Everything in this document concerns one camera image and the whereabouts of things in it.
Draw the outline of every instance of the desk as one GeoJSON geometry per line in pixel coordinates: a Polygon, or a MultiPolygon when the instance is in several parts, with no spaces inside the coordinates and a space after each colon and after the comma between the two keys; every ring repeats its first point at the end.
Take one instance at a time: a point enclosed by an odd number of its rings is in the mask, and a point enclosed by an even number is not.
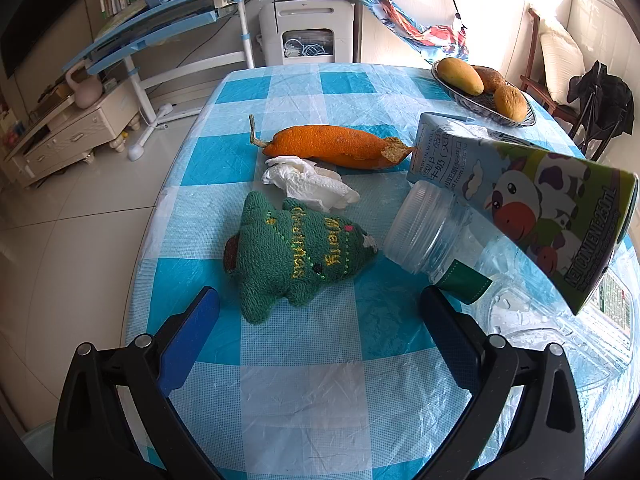
{"type": "Polygon", "coordinates": [[[200,72],[201,70],[241,61],[246,61],[249,68],[254,67],[254,54],[246,23],[244,0],[170,0],[165,4],[142,12],[110,30],[79,52],[63,67],[63,71],[66,72],[83,59],[90,75],[97,74],[118,62],[124,62],[140,102],[140,108],[148,123],[148,127],[138,143],[129,148],[130,160],[137,160],[144,152],[144,143],[158,124],[197,115],[201,110],[201,108],[192,108],[172,114],[171,105],[163,105],[156,113],[149,101],[149,97],[146,95],[147,88],[178,77],[200,72]],[[132,54],[188,30],[215,23],[222,16],[231,13],[236,6],[240,15],[243,52],[232,52],[222,56],[209,57],[179,66],[148,79],[140,80],[138,68],[131,59],[132,54]]]}
{"type": "MultiPolygon", "coordinates": [[[[549,114],[532,106],[538,120],[529,128],[481,118],[478,123],[579,156],[549,114]]],[[[262,190],[277,206],[284,198],[260,182],[266,158],[249,144],[249,114],[262,140],[288,126],[317,123],[396,136],[412,146],[425,111],[468,113],[428,70],[368,64],[256,68],[220,83],[184,141],[147,228],[125,343],[155,333],[204,285],[219,292],[220,318],[171,399],[225,478],[410,480],[466,405],[468,392],[453,383],[418,315],[425,275],[410,275],[379,254],[355,279],[325,288],[305,308],[281,300],[267,322],[253,326],[242,320],[236,286],[222,266],[247,193],[262,190]]],[[[337,168],[361,197],[341,214],[379,246],[409,191],[408,164],[386,171],[337,168]]],[[[628,237],[611,267],[631,291],[638,326],[640,267],[628,237]]],[[[636,352],[619,378],[580,392],[587,465],[638,398],[639,364],[636,352]]],[[[507,419],[492,436],[484,462],[495,456],[507,419]]],[[[154,459],[152,450],[149,457],[154,459]]]]}

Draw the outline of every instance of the blue gripper pad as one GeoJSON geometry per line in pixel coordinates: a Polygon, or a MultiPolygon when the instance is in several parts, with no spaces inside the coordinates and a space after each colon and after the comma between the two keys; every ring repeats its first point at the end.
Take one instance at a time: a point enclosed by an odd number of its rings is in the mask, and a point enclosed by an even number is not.
{"type": "Polygon", "coordinates": [[[482,341],[486,335],[471,316],[456,312],[434,285],[422,291],[419,307],[422,320],[456,384],[475,395],[480,388],[482,341]]]}
{"type": "Polygon", "coordinates": [[[205,286],[185,311],[186,318],[162,352],[158,388],[165,397],[182,387],[220,315],[215,288],[205,286]]]}

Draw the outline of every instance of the black jacket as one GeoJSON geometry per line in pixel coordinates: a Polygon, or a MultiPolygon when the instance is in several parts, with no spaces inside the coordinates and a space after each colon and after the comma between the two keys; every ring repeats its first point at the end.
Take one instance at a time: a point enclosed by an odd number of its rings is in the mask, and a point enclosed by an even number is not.
{"type": "MultiPolygon", "coordinates": [[[[594,91],[593,118],[594,124],[588,136],[590,139],[604,140],[620,118],[622,125],[618,127],[615,136],[626,132],[631,135],[634,126],[634,96],[622,79],[607,74],[607,65],[596,61],[585,75],[574,76],[569,81],[567,101],[580,98],[580,114],[594,91]]],[[[587,128],[589,113],[585,114],[582,125],[587,128]]]]}

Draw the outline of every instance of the cabinet door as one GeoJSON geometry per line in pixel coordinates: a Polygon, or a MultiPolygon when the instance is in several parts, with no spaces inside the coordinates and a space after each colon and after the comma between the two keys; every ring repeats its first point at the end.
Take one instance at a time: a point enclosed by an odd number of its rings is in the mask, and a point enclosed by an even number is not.
{"type": "Polygon", "coordinates": [[[505,75],[518,37],[525,0],[460,0],[469,61],[505,75]]]}
{"type": "MultiPolygon", "coordinates": [[[[513,57],[507,71],[507,81],[520,86],[522,81],[520,76],[527,69],[527,61],[529,60],[529,49],[531,46],[531,35],[533,34],[533,18],[529,14],[529,7],[534,6],[541,12],[555,13],[558,21],[566,28],[569,22],[569,12],[571,11],[571,0],[526,0],[524,11],[522,13],[522,22],[520,23],[520,31],[516,46],[513,51],[513,57]]],[[[533,62],[531,78],[538,81],[542,78],[544,72],[544,59],[542,57],[542,48],[540,42],[537,42],[536,56],[533,62]]]]}
{"type": "MultiPolygon", "coordinates": [[[[409,16],[425,26],[450,25],[456,12],[451,0],[393,1],[409,16]]],[[[380,23],[367,8],[363,9],[360,28],[360,62],[430,67],[416,50],[380,23]]]]}
{"type": "Polygon", "coordinates": [[[25,155],[24,158],[28,167],[36,176],[60,161],[52,140],[48,140],[41,146],[38,146],[31,153],[25,155]]]}

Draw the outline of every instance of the blue desk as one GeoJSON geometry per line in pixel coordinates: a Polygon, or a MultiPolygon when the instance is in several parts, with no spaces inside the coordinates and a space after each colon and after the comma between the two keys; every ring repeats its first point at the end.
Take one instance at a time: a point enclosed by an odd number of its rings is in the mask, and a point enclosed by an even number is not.
{"type": "Polygon", "coordinates": [[[102,35],[71,59],[63,67],[63,70],[66,72],[82,60],[84,60],[87,72],[90,75],[97,74],[118,62],[124,62],[140,101],[140,108],[148,123],[147,129],[138,143],[129,149],[130,160],[136,160],[142,156],[144,143],[158,124],[197,115],[202,109],[192,108],[180,113],[171,113],[171,105],[163,105],[156,113],[146,95],[147,88],[202,70],[241,61],[245,61],[249,68],[254,67],[254,54],[246,23],[244,0],[170,0],[165,4],[134,16],[102,35]],[[240,16],[242,31],[242,52],[231,52],[222,56],[209,57],[159,73],[145,80],[140,80],[138,68],[131,59],[132,54],[188,30],[215,23],[221,17],[232,13],[236,7],[240,16]]]}

